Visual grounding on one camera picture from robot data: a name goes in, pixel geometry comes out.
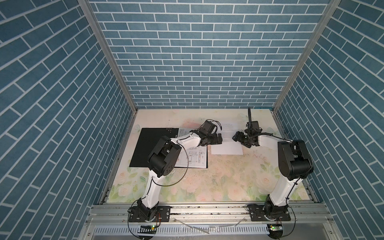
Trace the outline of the red folder with black inside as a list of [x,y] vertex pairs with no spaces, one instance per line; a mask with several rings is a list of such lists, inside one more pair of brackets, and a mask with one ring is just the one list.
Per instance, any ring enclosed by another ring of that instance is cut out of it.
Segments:
[[161,137],[177,138],[179,128],[142,128],[131,159],[131,168],[147,168],[148,158]]

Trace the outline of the technical drawing paper sheet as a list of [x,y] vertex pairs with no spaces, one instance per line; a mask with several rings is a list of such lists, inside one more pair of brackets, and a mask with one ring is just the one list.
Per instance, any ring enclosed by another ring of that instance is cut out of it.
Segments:
[[177,142],[182,145],[182,150],[176,161],[176,168],[207,168],[207,147],[199,146],[201,139],[192,129],[179,128]]

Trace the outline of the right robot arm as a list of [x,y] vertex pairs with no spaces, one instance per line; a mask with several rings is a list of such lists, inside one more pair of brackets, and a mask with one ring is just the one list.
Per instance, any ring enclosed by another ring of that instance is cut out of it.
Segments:
[[286,212],[289,200],[297,185],[314,171],[314,162],[303,140],[287,140],[269,133],[246,135],[236,132],[235,142],[250,148],[267,147],[277,151],[280,178],[274,190],[267,196],[264,212]]

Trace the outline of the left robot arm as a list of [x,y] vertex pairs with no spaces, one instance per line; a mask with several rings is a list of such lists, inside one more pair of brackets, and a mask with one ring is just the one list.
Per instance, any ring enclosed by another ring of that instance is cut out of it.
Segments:
[[137,201],[139,216],[145,221],[150,221],[156,216],[163,182],[174,169],[182,150],[220,145],[222,142],[222,134],[205,134],[203,130],[191,130],[189,134],[178,138],[161,137],[149,156],[150,173],[147,187],[143,197]]

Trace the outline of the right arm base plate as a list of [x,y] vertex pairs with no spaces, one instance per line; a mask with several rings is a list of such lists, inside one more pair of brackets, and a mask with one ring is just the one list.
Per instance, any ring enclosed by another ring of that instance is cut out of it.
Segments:
[[250,213],[251,221],[252,222],[263,222],[263,221],[269,221],[269,222],[289,222],[291,221],[291,216],[288,211],[288,206],[261,206],[257,204],[250,204],[247,205],[246,209]]

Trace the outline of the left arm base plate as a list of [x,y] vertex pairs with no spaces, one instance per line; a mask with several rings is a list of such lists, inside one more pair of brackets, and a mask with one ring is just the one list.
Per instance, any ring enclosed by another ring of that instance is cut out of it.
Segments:
[[130,223],[153,222],[156,217],[160,217],[161,222],[169,222],[171,214],[170,206],[155,206],[152,209],[134,206],[129,213]]

